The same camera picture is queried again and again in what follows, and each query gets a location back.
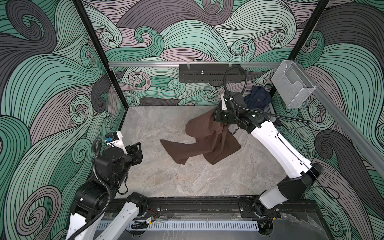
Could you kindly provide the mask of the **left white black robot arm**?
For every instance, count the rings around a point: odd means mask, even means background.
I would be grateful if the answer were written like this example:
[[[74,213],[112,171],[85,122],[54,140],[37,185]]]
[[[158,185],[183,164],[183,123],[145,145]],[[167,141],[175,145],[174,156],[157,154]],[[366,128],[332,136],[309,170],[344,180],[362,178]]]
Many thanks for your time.
[[[102,151],[103,140],[93,142],[95,157],[91,175],[78,188],[71,206],[68,240],[93,240],[95,232],[108,207],[126,185],[132,166],[143,160],[142,144],[119,148],[117,145]],[[147,197],[137,192],[129,195],[118,215],[97,237],[99,240],[117,240],[129,224],[147,210]]]

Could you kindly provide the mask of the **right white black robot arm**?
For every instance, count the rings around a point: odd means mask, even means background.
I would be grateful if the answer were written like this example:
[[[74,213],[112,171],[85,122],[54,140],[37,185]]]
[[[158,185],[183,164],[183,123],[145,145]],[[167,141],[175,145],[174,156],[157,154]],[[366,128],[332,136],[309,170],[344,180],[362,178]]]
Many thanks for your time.
[[[269,150],[286,172],[283,180],[255,199],[254,209],[258,216],[269,215],[277,205],[284,202],[299,200],[323,172],[321,164],[312,164],[299,154],[274,124],[262,115],[217,107],[214,120],[237,125],[247,131]]]

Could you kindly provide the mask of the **brown trousers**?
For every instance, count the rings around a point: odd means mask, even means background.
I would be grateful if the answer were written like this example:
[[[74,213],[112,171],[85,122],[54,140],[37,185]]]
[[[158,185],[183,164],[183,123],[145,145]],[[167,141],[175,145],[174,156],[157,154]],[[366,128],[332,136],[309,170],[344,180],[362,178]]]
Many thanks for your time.
[[[189,158],[203,155],[208,163],[215,165],[241,149],[238,140],[227,126],[214,121],[214,112],[212,109],[188,121],[185,131],[188,136],[196,139],[195,143],[183,144],[160,140],[177,164],[184,165]]]

